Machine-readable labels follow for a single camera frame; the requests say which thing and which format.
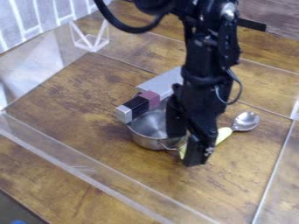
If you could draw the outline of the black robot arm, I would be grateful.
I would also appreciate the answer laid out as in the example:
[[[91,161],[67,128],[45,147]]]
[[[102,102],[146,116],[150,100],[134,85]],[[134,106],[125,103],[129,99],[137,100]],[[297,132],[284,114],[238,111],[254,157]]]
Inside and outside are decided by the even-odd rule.
[[[182,83],[173,85],[166,107],[170,137],[186,137],[182,162],[203,165],[214,153],[218,117],[237,101],[230,99],[239,77],[231,67],[239,63],[239,0],[134,0],[137,8],[162,16],[173,13],[185,29],[186,62]]]

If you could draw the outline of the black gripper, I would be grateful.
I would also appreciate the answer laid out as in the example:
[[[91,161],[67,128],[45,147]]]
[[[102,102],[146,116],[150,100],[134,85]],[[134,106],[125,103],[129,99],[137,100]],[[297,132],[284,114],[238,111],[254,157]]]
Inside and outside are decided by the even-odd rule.
[[[213,86],[173,85],[173,95],[166,108],[166,132],[169,137],[185,137],[189,132],[183,164],[205,165],[215,150],[218,116],[226,104],[218,99]]]

